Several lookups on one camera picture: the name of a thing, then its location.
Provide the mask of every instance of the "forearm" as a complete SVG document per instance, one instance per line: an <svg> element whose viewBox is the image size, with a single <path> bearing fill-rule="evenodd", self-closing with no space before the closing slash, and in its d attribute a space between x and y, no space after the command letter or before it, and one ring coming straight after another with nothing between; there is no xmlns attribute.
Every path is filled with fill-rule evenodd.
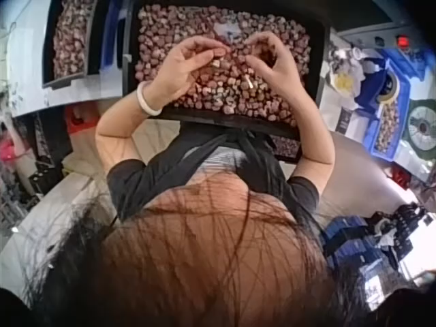
<svg viewBox="0 0 436 327"><path fill-rule="evenodd" d="M334 164L333 139L315 102L304 90L297 98L287 100L294 109L303 156L321 164Z"/></svg>
<svg viewBox="0 0 436 327"><path fill-rule="evenodd" d="M166 105L153 84L144 87L143 96L154 110ZM136 91L120 99L106 111L97 125L96 134L111 138L130 138L148 115L141 109Z"/></svg>

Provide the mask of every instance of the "black hair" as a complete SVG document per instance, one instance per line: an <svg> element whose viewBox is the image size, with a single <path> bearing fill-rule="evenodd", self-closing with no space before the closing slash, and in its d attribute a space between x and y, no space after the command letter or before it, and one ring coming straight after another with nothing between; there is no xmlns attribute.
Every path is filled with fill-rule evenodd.
<svg viewBox="0 0 436 327"><path fill-rule="evenodd" d="M133 240L124 235L122 226L103 225L92 217L92 208L84 211L69 230L59 250L39 269L28 285L28 303L40 326L242 326L243 308L238 307L238 290L231 279L198 279L202 290L201 305L194 303L189 290L176 273L175 266L167 266L169 279L162 277L161 262L156 262L147 246L141 247L141 256L131 260ZM162 211L145 210L139 217L149 221ZM289 227L295 231L301 247L315 240L305 234L297 223L271 217L261 219L262 226ZM109 250L104 240L114 231L121 231L122 242ZM139 232L141 245L157 237L148 229ZM201 253L195 237L189 240L192 253ZM237 253L243 246L234 247ZM301 251L305 261L306 280L303 295L280 303L268 319L260 313L252 326L364 326L369 312L364 301L363 282L352 270L332 274L316 273L308 251ZM226 270L237 269L229 264ZM233 299L228 305L230 288Z"/></svg>

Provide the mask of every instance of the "white bracelet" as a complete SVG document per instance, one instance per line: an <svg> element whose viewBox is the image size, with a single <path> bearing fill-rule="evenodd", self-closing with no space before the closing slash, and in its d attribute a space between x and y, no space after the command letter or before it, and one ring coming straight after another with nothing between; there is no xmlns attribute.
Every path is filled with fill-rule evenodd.
<svg viewBox="0 0 436 327"><path fill-rule="evenodd" d="M142 81L139 83L138 88L136 89L136 97L138 98L139 105L150 116L158 116L162 112L162 108L160 110L153 110L150 106L145 102L144 95L142 94L142 90L144 86L146 86L148 82Z"/></svg>

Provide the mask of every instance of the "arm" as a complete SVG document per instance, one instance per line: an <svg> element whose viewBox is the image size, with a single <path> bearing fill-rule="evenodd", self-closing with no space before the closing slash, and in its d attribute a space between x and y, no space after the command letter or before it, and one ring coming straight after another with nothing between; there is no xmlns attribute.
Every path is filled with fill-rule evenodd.
<svg viewBox="0 0 436 327"><path fill-rule="evenodd" d="M271 32L256 33L248 44L267 41L277 56L274 67L269 68L259 58L249 55L247 63L259 74L272 90L293 108L301 137L302 159L292 176L309 179L321 194L334 167L334 144L324 124L320 111L301 84L291 52Z"/></svg>
<svg viewBox="0 0 436 327"><path fill-rule="evenodd" d="M206 50L196 53L199 48ZM178 99L194 83L191 73L214 57L225 55L227 50L221 42L201 36L182 41L168 53L154 81L142 90L145 101L152 109L159 110ZM131 136L147 118L136 92L104 113L97 125L95 141L106 172L121 161L140 159Z"/></svg>

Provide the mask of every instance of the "black tray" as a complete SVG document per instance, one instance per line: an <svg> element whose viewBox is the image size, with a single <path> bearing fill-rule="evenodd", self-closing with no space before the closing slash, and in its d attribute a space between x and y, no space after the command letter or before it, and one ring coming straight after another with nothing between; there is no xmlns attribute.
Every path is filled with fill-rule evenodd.
<svg viewBox="0 0 436 327"><path fill-rule="evenodd" d="M162 6L168 5L192 5L207 7L216 5L220 8L228 8L237 12L245 11L254 14L274 14L284 16L287 19L294 19L302 24L311 39L311 60L309 63L309 75L305 76L306 90L312 99L317 103L321 102L322 89L324 84L320 82L320 72L322 62L327 52L329 28L320 20L302 14L288 7L283 7L271 1L249 1L249 0L132 0L127 9L127 18L124 32L123 47L123 94L131 93L138 86L135 79L135 65L139 59L138 34L140 21L138 19L139 9L145 4L158 3ZM209 123L224 125L228 127L238 127L260 131L266 134L285 136L293 140L299 140L298 129L292 128L287 123L272 123L263 119L250 118L242 115L225 115L220 112L210 110L198 110L191 108L175 108L167 106L159 115L160 119L170 119L178 121L193 121L197 123Z"/></svg>
<svg viewBox="0 0 436 327"><path fill-rule="evenodd" d="M102 42L106 15L110 0L95 0L91 17L88 20L87 36L85 40L84 70L83 72L58 78L55 80L53 73L53 37L55 36L56 24L62 12L61 0L52 0L48 9L46 35L42 49L42 88L51 87L60 89L71 85L72 80L84 78L88 75L99 73L102 59Z"/></svg>

